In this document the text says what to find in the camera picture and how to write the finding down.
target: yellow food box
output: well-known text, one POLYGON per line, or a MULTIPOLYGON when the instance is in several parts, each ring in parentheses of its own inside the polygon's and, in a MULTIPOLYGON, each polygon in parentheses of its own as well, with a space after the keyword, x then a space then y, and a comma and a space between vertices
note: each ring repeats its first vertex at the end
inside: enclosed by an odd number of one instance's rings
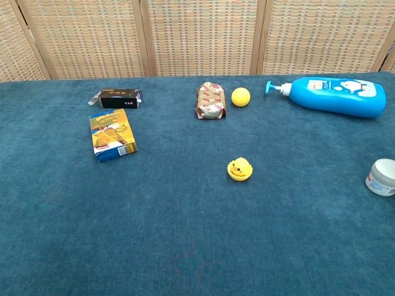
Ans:
POLYGON ((89 116, 93 150, 98 162, 137 151, 135 137, 124 109, 89 116))

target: teal carpet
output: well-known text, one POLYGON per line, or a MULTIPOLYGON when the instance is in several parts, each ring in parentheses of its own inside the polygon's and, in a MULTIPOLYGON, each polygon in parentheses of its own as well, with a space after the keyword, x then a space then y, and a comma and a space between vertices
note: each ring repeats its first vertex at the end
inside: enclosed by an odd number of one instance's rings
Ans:
POLYGON ((347 76, 383 85, 381 117, 264 97, 295 75, 1 83, 1 295, 395 295, 395 197, 364 183, 395 159, 395 76, 347 76), (226 119, 196 119, 205 81, 226 119), (102 88, 143 103, 127 110, 139 151, 97 163, 102 88), (243 183, 227 175, 240 156, 243 183))

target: cardboard box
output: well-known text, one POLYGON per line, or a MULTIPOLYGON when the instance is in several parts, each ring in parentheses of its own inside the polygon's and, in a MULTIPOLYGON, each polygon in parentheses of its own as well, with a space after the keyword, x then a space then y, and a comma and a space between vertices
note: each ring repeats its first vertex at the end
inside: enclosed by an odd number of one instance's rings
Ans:
POLYGON ((135 137, 124 109, 89 116, 94 155, 98 162, 137 151, 135 137))
POLYGON ((93 105, 99 101, 102 108, 137 109, 143 100, 140 89, 102 89, 90 101, 93 105))

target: wrapped snack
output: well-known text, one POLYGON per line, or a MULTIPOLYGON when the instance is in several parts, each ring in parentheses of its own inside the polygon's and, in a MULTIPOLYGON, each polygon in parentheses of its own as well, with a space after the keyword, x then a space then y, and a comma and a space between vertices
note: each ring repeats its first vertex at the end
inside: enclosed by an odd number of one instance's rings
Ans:
POLYGON ((215 83, 205 82, 197 91, 195 111, 199 119, 221 119, 227 113, 225 92, 215 83))

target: black box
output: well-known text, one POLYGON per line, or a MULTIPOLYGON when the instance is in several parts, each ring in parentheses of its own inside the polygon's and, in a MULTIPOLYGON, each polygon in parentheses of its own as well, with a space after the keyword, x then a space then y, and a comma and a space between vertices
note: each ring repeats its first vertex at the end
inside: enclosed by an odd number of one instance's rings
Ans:
POLYGON ((140 89, 102 89, 97 95, 102 108, 137 109, 143 99, 140 89))

